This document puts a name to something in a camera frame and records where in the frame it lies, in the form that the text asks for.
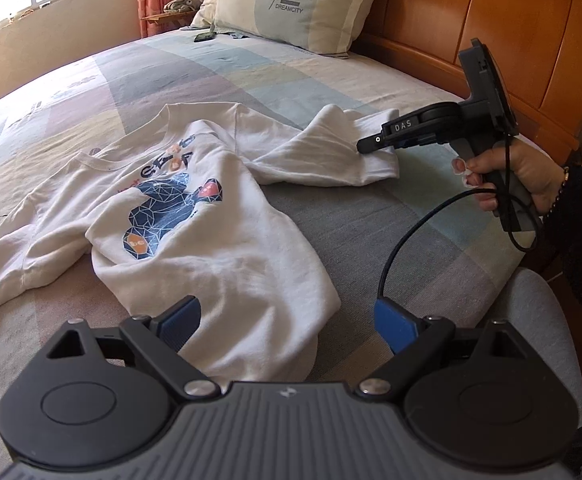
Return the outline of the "person's right hand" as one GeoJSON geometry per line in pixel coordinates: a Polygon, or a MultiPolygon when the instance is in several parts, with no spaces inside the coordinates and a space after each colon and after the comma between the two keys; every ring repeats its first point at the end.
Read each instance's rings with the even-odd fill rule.
{"type": "Polygon", "coordinates": [[[509,148],[491,148],[478,156],[451,162],[455,174],[463,174],[471,188],[494,188],[486,174],[509,168],[532,196],[538,214],[552,207],[565,179],[564,169],[549,156],[525,142],[514,140],[509,148]]]}

